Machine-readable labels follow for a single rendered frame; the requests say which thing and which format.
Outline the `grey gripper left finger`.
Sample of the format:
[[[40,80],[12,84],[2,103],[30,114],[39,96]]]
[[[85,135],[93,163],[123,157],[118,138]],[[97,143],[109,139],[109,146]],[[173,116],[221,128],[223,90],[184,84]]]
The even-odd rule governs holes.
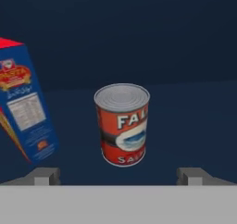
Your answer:
[[[50,186],[60,185],[59,168],[36,168],[25,177],[4,182],[4,185]]]

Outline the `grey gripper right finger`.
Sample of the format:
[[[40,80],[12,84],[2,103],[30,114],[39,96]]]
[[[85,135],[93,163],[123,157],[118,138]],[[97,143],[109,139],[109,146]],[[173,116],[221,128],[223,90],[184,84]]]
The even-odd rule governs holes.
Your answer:
[[[212,177],[202,168],[178,168],[177,184],[187,186],[233,185],[233,182]]]

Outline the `red canned food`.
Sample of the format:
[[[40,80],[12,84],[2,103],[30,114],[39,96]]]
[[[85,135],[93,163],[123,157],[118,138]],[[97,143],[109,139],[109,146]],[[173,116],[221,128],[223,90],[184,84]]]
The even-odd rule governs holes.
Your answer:
[[[103,158],[121,168],[138,164],[146,151],[150,93],[132,83],[115,83],[94,94]]]

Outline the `blue pasta box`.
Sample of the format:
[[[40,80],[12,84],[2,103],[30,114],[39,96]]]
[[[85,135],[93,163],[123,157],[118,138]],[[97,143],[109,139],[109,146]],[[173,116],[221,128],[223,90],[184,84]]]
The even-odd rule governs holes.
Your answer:
[[[0,125],[31,163],[58,148],[27,46],[5,38],[0,38]]]

